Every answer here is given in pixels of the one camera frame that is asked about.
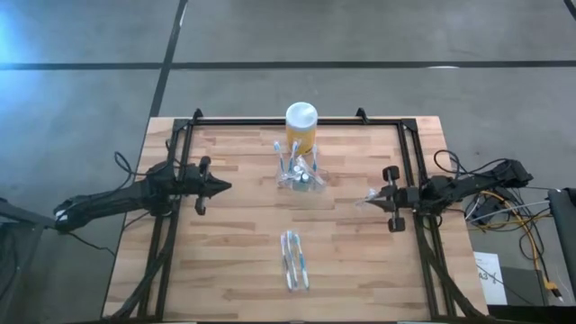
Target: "white paper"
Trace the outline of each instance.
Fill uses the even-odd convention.
[[[476,258],[476,269],[478,269],[478,277],[482,283],[486,303],[489,305],[508,305],[504,286],[498,282],[503,282],[498,255],[474,252],[474,257]]]

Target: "white lid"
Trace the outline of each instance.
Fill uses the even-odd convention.
[[[317,121],[318,112],[309,103],[293,103],[286,111],[286,124],[296,131],[307,131],[316,126]]]

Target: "gray floor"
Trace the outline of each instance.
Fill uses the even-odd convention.
[[[177,0],[0,3],[0,63],[161,62]],[[562,0],[191,0],[175,61],[576,59]],[[0,196],[50,214],[74,194],[108,190],[135,165],[159,71],[0,71]],[[576,68],[173,71],[162,116],[439,115],[467,166],[517,158],[532,185],[576,185]],[[527,201],[545,193],[528,191]],[[78,231],[116,249],[121,217]],[[541,221],[551,277],[574,304],[555,234]],[[474,249],[530,269],[520,232],[472,234]],[[48,231],[26,289],[24,322],[97,319],[113,261]]]

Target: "butcher block tabletop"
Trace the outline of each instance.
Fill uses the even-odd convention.
[[[440,120],[415,118],[428,175],[439,175],[433,155],[446,149]],[[166,160],[165,140],[173,121],[150,120],[139,172]],[[205,216],[194,211],[195,197],[183,199],[164,320],[429,319],[411,213],[402,214],[405,231],[390,233],[389,213],[356,204],[369,188],[385,185],[384,167],[398,166],[398,185],[406,184],[394,126],[319,126],[318,162],[328,184],[322,193],[277,188],[273,142],[279,140],[288,157],[283,126],[194,126],[192,136],[188,163],[210,156],[212,174],[232,187],[207,201]],[[413,147],[409,149],[416,170]],[[447,157],[439,162],[449,166]],[[129,213],[126,222],[142,213]],[[487,313],[464,218],[454,211],[443,216],[440,232],[448,271],[474,306]],[[143,276],[153,225],[147,216],[121,234],[103,315],[117,311]],[[309,291],[289,292],[286,287],[280,248],[286,230],[301,236]],[[438,280],[435,285],[442,310]]]

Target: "wooden table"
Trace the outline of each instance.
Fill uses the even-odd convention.
[[[150,121],[139,172],[166,159],[173,120]],[[446,148],[440,120],[417,120],[428,173],[440,174],[432,160]],[[165,320],[428,319],[410,212],[403,214],[406,231],[391,234],[390,215],[371,205],[355,206],[368,188],[384,185],[384,167],[399,166],[403,175],[395,128],[319,127],[319,167],[329,172],[328,188],[320,194],[276,188],[274,140],[286,148],[283,127],[194,127],[189,162],[210,156],[214,176],[233,186],[207,202],[203,217],[194,212],[193,197],[184,199]],[[416,163],[413,155],[411,161]],[[447,157],[440,161],[449,165]],[[403,177],[399,185],[405,185]],[[126,221],[140,214],[130,213]],[[144,274],[152,227],[148,217],[122,233],[104,315],[122,305]],[[301,235],[308,292],[286,288],[280,249],[285,230]],[[450,275],[487,313],[462,214],[447,212],[440,232]],[[439,288],[436,295],[442,304]]]

